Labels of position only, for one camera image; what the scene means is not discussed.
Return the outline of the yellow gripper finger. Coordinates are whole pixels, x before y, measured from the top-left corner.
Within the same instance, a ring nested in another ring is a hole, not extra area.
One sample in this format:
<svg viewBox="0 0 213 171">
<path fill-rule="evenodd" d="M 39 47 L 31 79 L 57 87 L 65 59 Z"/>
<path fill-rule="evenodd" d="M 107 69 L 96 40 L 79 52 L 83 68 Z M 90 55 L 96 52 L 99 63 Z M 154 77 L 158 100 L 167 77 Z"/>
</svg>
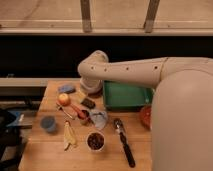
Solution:
<svg viewBox="0 0 213 171">
<path fill-rule="evenodd" d="M 86 96 L 86 94 L 85 93 L 83 93 L 82 91 L 77 91 L 77 95 L 78 95 L 78 100 L 79 100 L 79 102 L 81 103 L 81 102 L 83 102 L 84 101 L 84 99 L 87 97 Z"/>
</svg>

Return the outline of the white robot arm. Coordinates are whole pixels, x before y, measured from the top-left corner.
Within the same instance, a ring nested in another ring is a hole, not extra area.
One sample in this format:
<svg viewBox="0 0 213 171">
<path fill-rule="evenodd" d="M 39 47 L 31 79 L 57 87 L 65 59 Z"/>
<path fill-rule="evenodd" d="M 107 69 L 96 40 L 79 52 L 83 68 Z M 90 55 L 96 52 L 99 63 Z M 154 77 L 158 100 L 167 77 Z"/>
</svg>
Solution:
<svg viewBox="0 0 213 171">
<path fill-rule="evenodd" d="M 213 59 L 162 57 L 113 62 L 97 50 L 78 65 L 92 80 L 155 90 L 151 105 L 152 171 L 213 171 Z"/>
</svg>

